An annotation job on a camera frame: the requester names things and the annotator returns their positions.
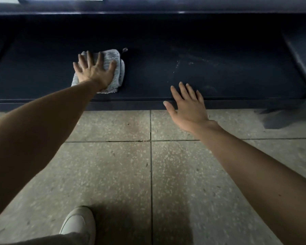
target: towel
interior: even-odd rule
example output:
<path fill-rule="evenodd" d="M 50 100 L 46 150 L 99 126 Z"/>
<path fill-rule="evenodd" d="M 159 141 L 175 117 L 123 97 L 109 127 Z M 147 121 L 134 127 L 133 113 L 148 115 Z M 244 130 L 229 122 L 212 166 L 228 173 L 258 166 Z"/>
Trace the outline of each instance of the towel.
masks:
<path fill-rule="evenodd" d="M 110 62 L 112 60 L 115 60 L 117 62 L 117 66 L 114 71 L 114 77 L 110 85 L 107 87 L 107 89 L 98 92 L 98 94 L 115 93 L 118 91 L 118 87 L 122 85 L 122 81 L 125 76 L 125 62 L 120 58 L 120 53 L 116 49 L 107 50 L 102 53 L 104 57 L 103 67 L 105 70 L 109 68 Z M 81 54 L 84 56 L 85 60 L 87 61 L 86 52 L 82 52 Z M 93 57 L 94 57 L 94 62 L 96 62 L 98 59 L 98 53 L 94 53 Z M 77 85 L 78 83 L 79 79 L 77 74 L 75 73 L 71 86 Z"/>

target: shoe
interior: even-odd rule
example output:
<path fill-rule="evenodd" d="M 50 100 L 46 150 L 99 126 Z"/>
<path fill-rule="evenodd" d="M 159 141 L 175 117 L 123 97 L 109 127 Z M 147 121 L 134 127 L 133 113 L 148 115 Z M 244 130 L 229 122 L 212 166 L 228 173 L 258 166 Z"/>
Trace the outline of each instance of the shoe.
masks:
<path fill-rule="evenodd" d="M 96 227 L 90 208 L 78 206 L 68 214 L 59 234 L 65 235 L 72 232 L 82 234 L 88 245 L 94 245 Z"/>

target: forearm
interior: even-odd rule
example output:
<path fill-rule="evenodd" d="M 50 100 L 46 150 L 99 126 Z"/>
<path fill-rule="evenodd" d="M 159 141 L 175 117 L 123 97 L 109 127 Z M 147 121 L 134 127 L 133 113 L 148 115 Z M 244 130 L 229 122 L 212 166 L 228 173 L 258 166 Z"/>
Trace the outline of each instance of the forearm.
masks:
<path fill-rule="evenodd" d="M 218 159 L 284 244 L 306 244 L 306 179 L 224 131 L 214 121 L 194 135 Z"/>
<path fill-rule="evenodd" d="M 0 119 L 0 213 L 56 154 L 99 86 L 83 82 Z"/>

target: tile grout line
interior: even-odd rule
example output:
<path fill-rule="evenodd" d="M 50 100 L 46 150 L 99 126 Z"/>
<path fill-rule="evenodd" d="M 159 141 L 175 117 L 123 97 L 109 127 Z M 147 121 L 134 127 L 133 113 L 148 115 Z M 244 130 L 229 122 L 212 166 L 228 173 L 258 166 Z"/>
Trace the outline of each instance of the tile grout line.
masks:
<path fill-rule="evenodd" d="M 241 138 L 241 140 L 302 140 L 306 137 L 292 137 L 292 138 Z M 123 142 L 180 142 L 180 141 L 199 141 L 196 139 L 175 139 L 175 140 L 121 140 L 121 141 L 65 141 L 65 143 L 123 143 Z"/>
<path fill-rule="evenodd" d="M 150 159 L 151 159 L 151 245 L 153 245 L 153 165 L 152 165 L 152 111 L 150 110 Z"/>

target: pant leg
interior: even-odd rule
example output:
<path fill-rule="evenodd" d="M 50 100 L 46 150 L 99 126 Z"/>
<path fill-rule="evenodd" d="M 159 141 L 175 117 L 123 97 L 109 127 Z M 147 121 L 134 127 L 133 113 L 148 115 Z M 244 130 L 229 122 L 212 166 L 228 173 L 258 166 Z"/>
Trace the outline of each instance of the pant leg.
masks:
<path fill-rule="evenodd" d="M 88 245 L 86 237 L 79 233 L 52 235 L 27 241 L 10 243 L 9 245 Z"/>

